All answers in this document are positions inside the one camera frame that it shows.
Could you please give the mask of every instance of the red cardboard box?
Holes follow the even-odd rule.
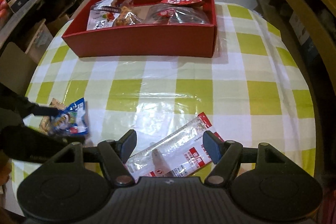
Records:
[[[212,57],[216,43],[214,0],[203,0],[210,24],[176,24],[110,27],[86,31],[90,0],[76,16],[62,38],[79,57],[113,55],[169,55]],[[134,0],[137,9],[149,9],[161,0]]]

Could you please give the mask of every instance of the tablecloth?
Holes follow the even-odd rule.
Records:
[[[49,45],[26,95],[39,104],[56,98],[65,105],[84,97],[89,141],[119,139],[133,128],[138,135],[134,153],[205,112],[224,140],[247,147],[268,142],[313,175],[310,92],[279,30],[239,5],[216,3],[216,14],[213,58],[78,58],[61,38],[68,22]],[[24,121],[38,128],[41,117]],[[13,161],[14,192],[38,166]]]

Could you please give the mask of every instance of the blue package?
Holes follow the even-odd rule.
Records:
[[[86,135],[85,100],[81,98],[70,104],[66,109],[60,110],[56,117],[51,117],[51,134],[58,135]]]

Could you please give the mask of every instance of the ribbed black surface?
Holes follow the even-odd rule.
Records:
[[[262,224],[236,208],[223,189],[199,178],[147,178],[120,188],[95,215],[77,224]],[[313,224],[311,220],[301,224]]]

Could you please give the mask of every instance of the barcode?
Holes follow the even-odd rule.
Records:
[[[180,165],[173,169],[172,171],[169,171],[167,174],[164,175],[164,177],[171,178],[171,177],[186,177],[188,175],[186,168],[183,167],[183,165]]]

